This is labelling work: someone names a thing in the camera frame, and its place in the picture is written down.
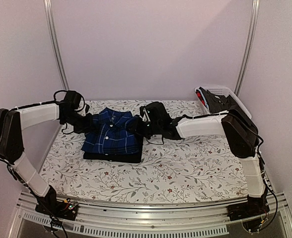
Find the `blue plaid long sleeve shirt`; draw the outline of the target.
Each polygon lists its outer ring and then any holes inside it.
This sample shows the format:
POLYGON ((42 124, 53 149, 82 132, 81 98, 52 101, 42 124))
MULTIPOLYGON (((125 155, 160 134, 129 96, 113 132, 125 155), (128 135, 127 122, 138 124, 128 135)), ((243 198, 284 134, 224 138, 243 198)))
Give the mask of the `blue plaid long sleeve shirt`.
POLYGON ((128 155, 141 150, 141 139, 134 132, 139 116, 105 108, 92 116, 93 129, 85 134, 82 151, 93 154, 128 155))

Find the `black polo shirt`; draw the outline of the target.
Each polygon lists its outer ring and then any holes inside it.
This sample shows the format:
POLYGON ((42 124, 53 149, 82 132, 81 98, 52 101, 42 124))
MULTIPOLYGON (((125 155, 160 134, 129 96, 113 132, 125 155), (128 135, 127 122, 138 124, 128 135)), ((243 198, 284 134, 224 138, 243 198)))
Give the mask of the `black polo shirt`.
POLYGON ((83 158, 86 160, 102 160, 121 163, 133 163, 138 164, 142 160, 142 152, 134 154, 96 154, 85 152, 83 158))

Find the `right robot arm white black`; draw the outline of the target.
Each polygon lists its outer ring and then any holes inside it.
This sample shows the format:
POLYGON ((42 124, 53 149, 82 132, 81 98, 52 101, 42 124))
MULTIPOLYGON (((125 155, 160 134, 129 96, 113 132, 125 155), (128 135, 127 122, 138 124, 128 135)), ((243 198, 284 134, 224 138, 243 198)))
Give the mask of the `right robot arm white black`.
POLYGON ((258 128, 238 106, 229 110, 201 116, 182 115, 172 118, 163 103, 152 102, 140 107, 140 114, 132 126, 134 133, 150 139, 161 135, 171 140, 181 140, 199 135, 222 135, 227 139, 231 153, 237 157, 243 167, 248 186, 248 199, 244 212, 255 216, 263 208, 268 193, 264 181, 264 160, 260 146, 264 140, 258 134, 258 128))

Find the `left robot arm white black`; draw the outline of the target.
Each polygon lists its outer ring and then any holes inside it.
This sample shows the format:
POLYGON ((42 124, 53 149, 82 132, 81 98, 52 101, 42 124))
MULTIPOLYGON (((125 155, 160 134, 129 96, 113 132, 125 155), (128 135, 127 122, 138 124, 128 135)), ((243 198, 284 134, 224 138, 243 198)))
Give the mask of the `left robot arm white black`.
POLYGON ((31 192, 44 198, 41 206, 50 215, 57 215, 61 205, 53 197, 49 184, 39 175, 25 152, 23 132, 31 127, 49 121, 73 127, 73 133, 89 132, 92 128, 92 115, 84 96, 74 90, 57 91, 51 101, 39 102, 11 109, 0 108, 0 161, 16 180, 28 187, 31 192), (63 93, 59 101, 57 95, 63 93))

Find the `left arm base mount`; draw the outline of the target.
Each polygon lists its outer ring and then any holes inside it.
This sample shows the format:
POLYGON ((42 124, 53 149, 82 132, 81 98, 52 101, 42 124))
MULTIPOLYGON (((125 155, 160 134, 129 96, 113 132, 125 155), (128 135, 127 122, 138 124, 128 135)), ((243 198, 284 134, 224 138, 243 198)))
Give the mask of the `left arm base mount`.
POLYGON ((53 198, 39 198, 35 211, 54 218, 62 218, 74 221, 78 213, 78 202, 71 201, 69 198, 58 201, 53 198))

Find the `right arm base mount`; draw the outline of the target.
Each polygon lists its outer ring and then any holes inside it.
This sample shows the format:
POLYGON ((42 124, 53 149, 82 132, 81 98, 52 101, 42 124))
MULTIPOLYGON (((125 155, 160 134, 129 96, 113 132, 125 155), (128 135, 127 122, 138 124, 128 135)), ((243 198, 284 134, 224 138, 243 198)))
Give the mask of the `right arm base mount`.
POLYGON ((264 206, 260 206, 258 202, 243 202, 227 206, 227 216, 230 221, 241 221, 248 233, 260 232, 268 221, 269 211, 267 202, 264 206))

